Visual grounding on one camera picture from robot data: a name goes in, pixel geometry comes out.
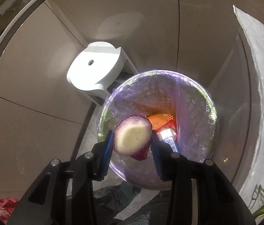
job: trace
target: plastic stool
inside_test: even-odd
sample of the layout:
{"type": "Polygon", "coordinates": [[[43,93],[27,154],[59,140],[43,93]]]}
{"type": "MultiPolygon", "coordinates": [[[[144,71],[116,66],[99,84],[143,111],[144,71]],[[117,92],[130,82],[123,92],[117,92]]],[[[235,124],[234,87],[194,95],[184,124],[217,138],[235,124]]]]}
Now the plastic stool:
{"type": "Polygon", "coordinates": [[[67,81],[86,97],[99,105],[96,97],[104,100],[110,94],[107,88],[116,80],[124,65],[138,74],[124,50],[107,42],[93,42],[73,61],[67,81]]]}

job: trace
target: person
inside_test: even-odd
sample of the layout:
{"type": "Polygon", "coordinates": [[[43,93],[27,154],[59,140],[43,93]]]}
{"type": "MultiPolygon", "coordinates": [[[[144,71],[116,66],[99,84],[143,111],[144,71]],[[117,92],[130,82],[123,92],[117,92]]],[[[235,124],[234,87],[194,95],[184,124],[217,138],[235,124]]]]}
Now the person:
{"type": "Polygon", "coordinates": [[[153,199],[125,220],[114,217],[123,211],[141,192],[126,181],[119,185],[108,186],[94,191],[98,225],[164,225],[170,203],[170,190],[160,191],[153,199]]]}

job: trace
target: red floral cloth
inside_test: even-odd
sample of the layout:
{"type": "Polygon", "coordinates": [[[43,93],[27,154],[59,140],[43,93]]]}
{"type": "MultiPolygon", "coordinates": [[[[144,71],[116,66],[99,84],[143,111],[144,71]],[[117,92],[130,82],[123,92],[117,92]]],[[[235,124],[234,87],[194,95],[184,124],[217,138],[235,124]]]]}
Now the red floral cloth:
{"type": "Polygon", "coordinates": [[[14,198],[0,199],[0,220],[7,224],[7,221],[18,204],[14,198]]]}

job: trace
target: gray floor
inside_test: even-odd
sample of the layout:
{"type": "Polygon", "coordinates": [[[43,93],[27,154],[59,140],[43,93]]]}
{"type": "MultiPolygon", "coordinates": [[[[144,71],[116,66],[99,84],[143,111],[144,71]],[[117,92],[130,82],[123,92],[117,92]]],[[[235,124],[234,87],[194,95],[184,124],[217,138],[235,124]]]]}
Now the gray floor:
{"type": "MultiPolygon", "coordinates": [[[[82,140],[80,149],[78,151],[78,156],[84,154],[85,152],[89,152],[92,150],[92,147],[95,143],[97,143],[97,123],[101,116],[101,107],[96,107],[92,118],[90,120],[90,123],[88,125],[88,128],[86,130],[86,133],[84,135],[84,138],[82,140]]],[[[70,180],[67,193],[71,194],[71,185],[72,180],[70,180]]],[[[123,180],[113,172],[111,168],[108,170],[108,174],[105,177],[105,179],[102,182],[93,181],[93,189],[98,190],[100,188],[111,186],[111,185],[118,185],[123,180]]],[[[143,189],[140,194],[131,202],[131,204],[123,210],[121,213],[119,213],[115,218],[124,220],[131,216],[133,213],[138,211],[144,204],[149,202],[155,195],[158,194],[158,190],[145,190],[143,189]]]]}

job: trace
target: cut vegetable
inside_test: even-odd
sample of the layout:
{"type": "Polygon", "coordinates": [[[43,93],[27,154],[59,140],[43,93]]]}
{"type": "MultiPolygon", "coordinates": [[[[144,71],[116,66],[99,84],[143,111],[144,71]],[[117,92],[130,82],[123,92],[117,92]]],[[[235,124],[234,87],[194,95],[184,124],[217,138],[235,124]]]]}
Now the cut vegetable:
{"type": "Polygon", "coordinates": [[[124,118],[114,131],[114,150],[122,156],[141,161],[147,158],[152,135],[150,121],[139,115],[124,118]]]}

